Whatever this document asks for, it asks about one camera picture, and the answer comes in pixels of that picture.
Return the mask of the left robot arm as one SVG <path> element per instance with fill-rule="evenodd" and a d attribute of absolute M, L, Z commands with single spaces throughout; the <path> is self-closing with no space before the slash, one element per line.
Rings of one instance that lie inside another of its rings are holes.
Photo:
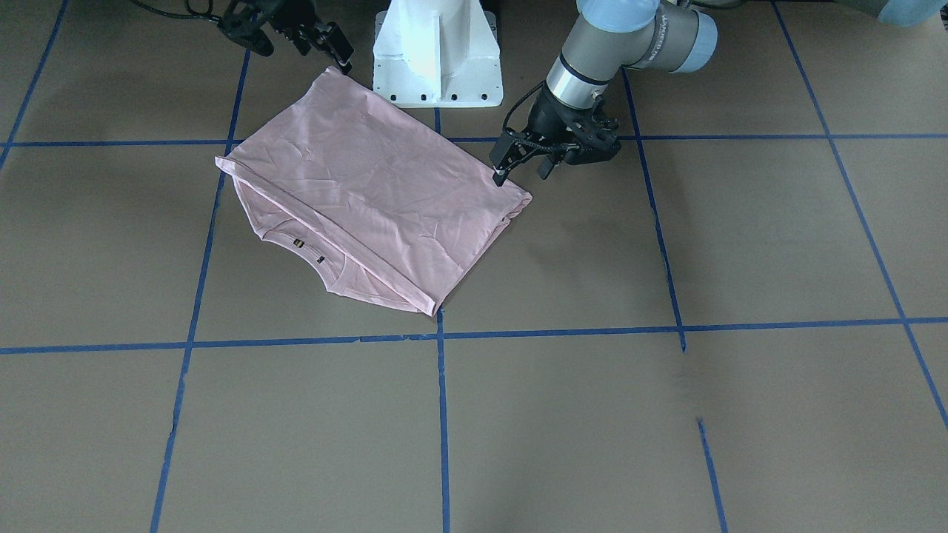
<path fill-rule="evenodd" d="M 495 185 L 518 166 L 542 158 L 548 179 L 562 164 L 611 161 L 621 149 L 618 121 L 604 111 L 606 89 L 627 71 L 685 74 L 701 70 L 718 44 L 715 10 L 741 1 L 578 1 L 578 18 L 543 80 L 528 90 L 524 128 L 502 122 L 489 161 Z"/>

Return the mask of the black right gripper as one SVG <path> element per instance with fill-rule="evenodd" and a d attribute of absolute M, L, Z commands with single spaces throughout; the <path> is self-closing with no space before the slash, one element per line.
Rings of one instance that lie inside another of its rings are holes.
<path fill-rule="evenodd" d="M 319 23 L 316 1 L 260 1 L 264 19 L 277 33 L 284 35 L 301 56 L 315 48 L 328 55 L 343 74 L 353 68 L 353 46 L 334 21 Z"/>

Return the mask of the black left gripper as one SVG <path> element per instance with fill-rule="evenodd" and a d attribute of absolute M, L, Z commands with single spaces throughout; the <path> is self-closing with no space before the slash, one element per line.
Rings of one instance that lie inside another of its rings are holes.
<path fill-rule="evenodd" d="M 505 130 L 490 151 L 495 185 L 504 186 L 509 172 L 534 156 L 544 155 L 545 145 L 589 143 L 589 117 L 590 108 L 563 104 L 546 82 L 541 82 L 527 118 L 527 133 Z M 541 180 L 548 179 L 566 154 L 567 150 L 549 151 L 536 169 L 536 175 Z"/>

